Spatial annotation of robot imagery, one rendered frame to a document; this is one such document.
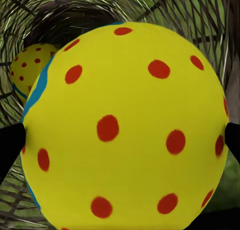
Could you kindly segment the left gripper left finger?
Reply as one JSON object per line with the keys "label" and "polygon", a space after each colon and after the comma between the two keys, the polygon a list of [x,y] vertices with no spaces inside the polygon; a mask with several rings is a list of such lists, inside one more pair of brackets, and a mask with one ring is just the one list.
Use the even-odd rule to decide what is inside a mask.
{"label": "left gripper left finger", "polygon": [[23,123],[0,127],[0,186],[10,173],[26,141]]}

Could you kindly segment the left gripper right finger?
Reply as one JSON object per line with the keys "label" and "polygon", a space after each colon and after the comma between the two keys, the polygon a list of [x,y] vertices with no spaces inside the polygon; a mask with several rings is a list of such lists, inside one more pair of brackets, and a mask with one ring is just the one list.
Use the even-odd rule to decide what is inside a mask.
{"label": "left gripper right finger", "polygon": [[240,125],[228,123],[225,129],[225,143],[240,164]]}

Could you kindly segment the wicker basket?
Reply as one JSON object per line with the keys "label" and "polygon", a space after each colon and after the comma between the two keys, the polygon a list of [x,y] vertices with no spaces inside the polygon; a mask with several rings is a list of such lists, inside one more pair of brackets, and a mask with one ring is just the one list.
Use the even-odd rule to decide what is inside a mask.
{"label": "wicker basket", "polygon": [[[8,0],[0,0],[6,3]],[[84,22],[85,17],[93,18],[102,24],[110,25],[113,23],[121,23],[121,22],[136,22],[136,23],[147,23],[154,25],[154,19],[152,15],[155,13],[155,10],[158,9],[160,11],[160,17],[162,20],[166,20],[170,26],[170,30],[174,31],[188,40],[193,45],[196,45],[196,48],[200,51],[199,43],[202,43],[203,53],[205,58],[209,61],[209,50],[207,48],[207,42],[210,42],[211,52],[212,52],[212,63],[211,67],[214,69],[220,83],[220,69],[221,62],[223,62],[223,76],[222,76],[222,88],[224,91],[227,109],[229,113],[229,122],[240,125],[240,0],[221,0],[223,9],[224,9],[224,25],[223,26],[220,13],[218,0],[214,0],[215,8],[211,2],[211,0],[205,0],[205,5],[202,0],[197,0],[200,6],[200,13],[197,11],[197,8],[193,4],[192,0],[189,0],[191,3],[191,11],[192,16],[190,15],[186,0],[184,2],[179,0],[184,7],[185,10],[185,22],[188,32],[188,38],[186,36],[185,30],[181,23],[180,18],[176,14],[174,7],[171,7],[168,3],[168,0],[152,0],[154,2],[154,6],[151,8],[147,8],[143,4],[137,2],[136,0],[127,0],[126,3],[122,0],[123,3],[126,3],[128,8],[130,6],[138,12],[139,10],[136,8],[136,5],[141,9],[145,9],[143,14],[139,13],[138,16],[133,15],[132,17],[136,19],[133,21],[129,19],[128,16],[125,17],[128,20],[120,18],[115,8],[118,5],[119,0],[103,0],[105,4],[100,4],[98,2],[86,1],[82,0],[78,2],[78,0],[11,0],[8,5],[5,5],[2,12],[0,12],[0,36],[2,37],[2,42],[0,41],[0,60],[2,59],[2,53],[4,52],[4,61],[0,61],[0,66],[4,68],[6,72],[6,80],[7,83],[10,81],[8,77],[8,68],[11,65],[11,61],[9,60],[9,53],[11,49],[13,49],[13,55],[16,57],[16,53],[20,48],[23,49],[29,47],[34,39],[42,33],[44,30],[49,30],[50,27],[57,26],[61,23],[65,23],[65,25],[56,31],[48,39],[49,42],[47,44],[54,44],[56,46],[60,43],[61,40],[65,40],[71,37],[79,37],[81,36],[77,30],[72,30],[70,27],[73,26],[82,26],[91,24]],[[119,4],[122,4],[120,1]],[[31,5],[33,3],[33,5]],[[167,8],[170,7],[174,20],[168,12]],[[172,3],[176,6],[178,12],[183,14],[178,7],[178,1],[172,0]],[[208,5],[210,5],[212,11],[214,12],[217,18],[217,26],[209,13]],[[117,4],[117,5],[115,5]],[[115,7],[115,8],[114,8]],[[130,8],[131,9],[131,8]],[[194,9],[200,17],[200,31],[196,26]],[[18,14],[9,22],[11,16],[15,13],[19,13],[22,10],[19,21],[17,21]],[[131,9],[132,10],[132,9]],[[208,22],[208,30],[209,36],[205,35],[205,27],[207,27],[203,18],[203,11],[207,16]],[[73,12],[82,13],[81,17],[66,17],[68,15],[74,15]],[[22,29],[23,22],[27,19],[27,17],[32,14],[31,20],[29,21],[27,27],[25,26]],[[148,18],[148,20],[147,20]],[[195,39],[192,37],[192,30],[190,25],[190,19],[194,25]],[[82,20],[78,22],[78,20]],[[216,35],[212,33],[212,27],[216,32]],[[221,49],[221,57],[218,65],[216,49],[217,42],[220,42]],[[8,42],[9,47],[8,47]],[[20,97],[16,97],[17,94],[12,88],[8,87],[8,93],[4,94],[2,87],[0,100],[11,96],[17,110],[13,108],[14,112],[23,117],[24,104],[21,102]],[[0,102],[0,121],[5,124],[5,126],[11,126],[13,124],[18,124],[14,117],[7,112]],[[0,218],[4,220],[4,223],[0,222],[0,230],[57,230],[54,225],[42,224],[40,222],[48,221],[45,216],[26,216],[21,217],[15,215],[14,212],[16,210],[35,210],[39,211],[38,207],[27,207],[21,205],[21,201],[28,201],[31,203],[35,203],[33,198],[24,196],[24,193],[30,193],[26,179],[25,181],[21,180],[22,186],[8,182],[4,179],[1,183],[2,186],[7,186],[11,188],[18,189],[18,193],[6,191],[0,188],[0,194],[4,194],[6,196],[11,196],[14,198],[14,202],[10,202],[0,198],[0,202],[7,203],[11,205],[10,211],[0,210]],[[32,227],[32,226],[22,226],[22,225],[10,225],[11,222],[31,222],[38,225],[43,225],[45,227]]]}

